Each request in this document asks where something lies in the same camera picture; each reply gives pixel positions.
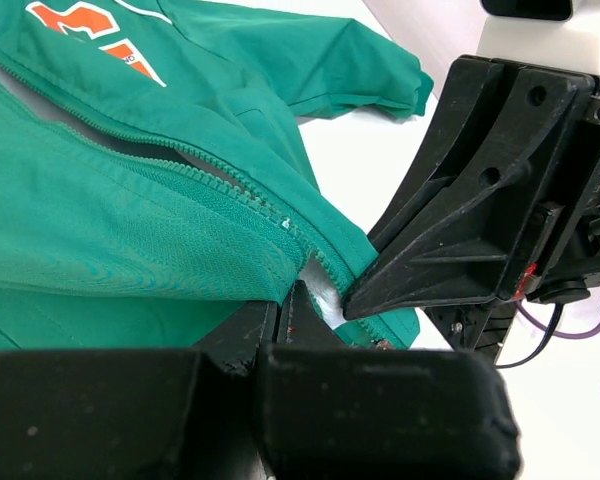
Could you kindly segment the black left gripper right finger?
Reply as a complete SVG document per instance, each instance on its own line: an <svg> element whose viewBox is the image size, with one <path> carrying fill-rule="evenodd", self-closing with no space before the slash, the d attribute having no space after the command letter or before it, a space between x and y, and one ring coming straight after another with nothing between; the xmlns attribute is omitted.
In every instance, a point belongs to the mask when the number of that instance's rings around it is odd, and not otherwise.
<svg viewBox="0 0 600 480"><path fill-rule="evenodd" d="M278 479L513 479L519 430L473 352L348 348L297 282L255 367L254 426Z"/></svg>

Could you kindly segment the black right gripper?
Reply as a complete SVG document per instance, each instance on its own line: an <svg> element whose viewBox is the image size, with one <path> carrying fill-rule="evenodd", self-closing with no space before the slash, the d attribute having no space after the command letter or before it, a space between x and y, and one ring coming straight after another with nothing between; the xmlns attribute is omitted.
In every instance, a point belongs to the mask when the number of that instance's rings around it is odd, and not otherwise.
<svg viewBox="0 0 600 480"><path fill-rule="evenodd" d="M527 357L560 337L600 285L599 93L594 74L455 60L345 317L429 307L452 349L494 360L529 302L553 311Z"/></svg>

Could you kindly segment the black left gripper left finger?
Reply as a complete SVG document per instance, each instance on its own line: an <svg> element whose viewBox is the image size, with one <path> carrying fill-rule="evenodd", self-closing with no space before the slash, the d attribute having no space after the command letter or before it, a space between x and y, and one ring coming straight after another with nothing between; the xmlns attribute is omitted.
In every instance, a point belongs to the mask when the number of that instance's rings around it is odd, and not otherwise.
<svg viewBox="0 0 600 480"><path fill-rule="evenodd" d="M0 351L0 479L263 479L248 373L279 308L198 345Z"/></svg>

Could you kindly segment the green jacket white lining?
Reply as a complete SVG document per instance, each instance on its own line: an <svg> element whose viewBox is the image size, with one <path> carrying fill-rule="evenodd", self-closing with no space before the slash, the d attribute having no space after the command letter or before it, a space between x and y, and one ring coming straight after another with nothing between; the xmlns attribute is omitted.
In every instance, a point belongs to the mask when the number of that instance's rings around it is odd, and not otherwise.
<svg viewBox="0 0 600 480"><path fill-rule="evenodd" d="M0 350L186 347L301 279L347 345L410 347L410 308L342 318L378 253L297 121L420 116L432 87L349 18L0 1Z"/></svg>

